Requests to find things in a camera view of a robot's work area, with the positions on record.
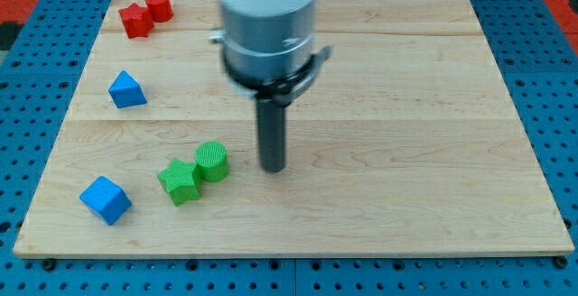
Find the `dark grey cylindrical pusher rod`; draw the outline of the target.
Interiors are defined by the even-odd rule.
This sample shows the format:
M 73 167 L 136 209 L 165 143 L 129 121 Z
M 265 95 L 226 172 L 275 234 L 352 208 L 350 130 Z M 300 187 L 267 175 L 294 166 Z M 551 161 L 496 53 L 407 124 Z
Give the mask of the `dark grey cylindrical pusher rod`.
M 273 100 L 256 101 L 256 133 L 261 168 L 270 173 L 284 169 L 285 108 Z

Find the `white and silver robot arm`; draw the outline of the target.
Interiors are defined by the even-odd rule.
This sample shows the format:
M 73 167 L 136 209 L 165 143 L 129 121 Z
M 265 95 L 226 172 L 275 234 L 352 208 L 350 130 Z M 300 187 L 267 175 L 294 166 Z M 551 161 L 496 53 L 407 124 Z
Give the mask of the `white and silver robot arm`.
M 315 51 L 316 0 L 219 0 L 222 25 L 210 39 L 221 47 L 226 79 L 256 106 L 261 168 L 286 165 L 286 113 L 315 81 L 332 48 Z

